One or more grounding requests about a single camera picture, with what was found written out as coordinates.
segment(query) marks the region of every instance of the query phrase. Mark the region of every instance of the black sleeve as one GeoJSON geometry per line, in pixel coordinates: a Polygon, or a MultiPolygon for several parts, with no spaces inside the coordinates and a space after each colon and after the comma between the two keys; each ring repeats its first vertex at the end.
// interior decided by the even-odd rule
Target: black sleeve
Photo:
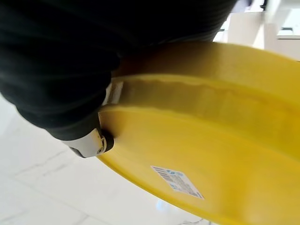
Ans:
{"type": "Polygon", "coordinates": [[[235,0],[2,0],[0,91],[61,140],[93,128],[119,55],[211,41],[235,0]]]}

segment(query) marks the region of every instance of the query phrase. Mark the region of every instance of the barcode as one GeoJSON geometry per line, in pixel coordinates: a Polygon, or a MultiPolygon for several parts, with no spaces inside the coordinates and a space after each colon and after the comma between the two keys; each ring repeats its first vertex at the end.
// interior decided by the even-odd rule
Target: barcode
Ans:
{"type": "Polygon", "coordinates": [[[162,170],[157,167],[153,167],[153,169],[166,181],[174,182],[173,179],[165,172],[165,170],[162,170]]]}

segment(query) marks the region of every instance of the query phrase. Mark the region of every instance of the yellow container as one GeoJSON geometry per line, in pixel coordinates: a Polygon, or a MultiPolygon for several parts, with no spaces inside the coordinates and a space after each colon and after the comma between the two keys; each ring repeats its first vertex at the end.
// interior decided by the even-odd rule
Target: yellow container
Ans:
{"type": "Polygon", "coordinates": [[[216,43],[123,60],[99,157],[127,180],[222,225],[300,224],[300,63],[216,43]]]}

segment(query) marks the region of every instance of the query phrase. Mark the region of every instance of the barcode label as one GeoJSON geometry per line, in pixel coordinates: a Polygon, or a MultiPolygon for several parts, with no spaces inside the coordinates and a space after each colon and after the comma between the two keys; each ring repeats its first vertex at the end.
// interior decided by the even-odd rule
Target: barcode label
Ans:
{"type": "Polygon", "coordinates": [[[187,176],[180,171],[151,166],[157,174],[164,179],[174,191],[183,192],[197,198],[204,199],[203,195],[196,189],[187,176]]]}

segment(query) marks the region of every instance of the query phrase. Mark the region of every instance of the white surface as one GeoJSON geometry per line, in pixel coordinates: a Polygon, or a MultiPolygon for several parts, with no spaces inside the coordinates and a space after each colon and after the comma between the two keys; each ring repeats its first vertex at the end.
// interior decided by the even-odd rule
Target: white surface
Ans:
{"type": "Polygon", "coordinates": [[[0,225],[209,224],[76,156],[3,99],[0,124],[0,225]]]}

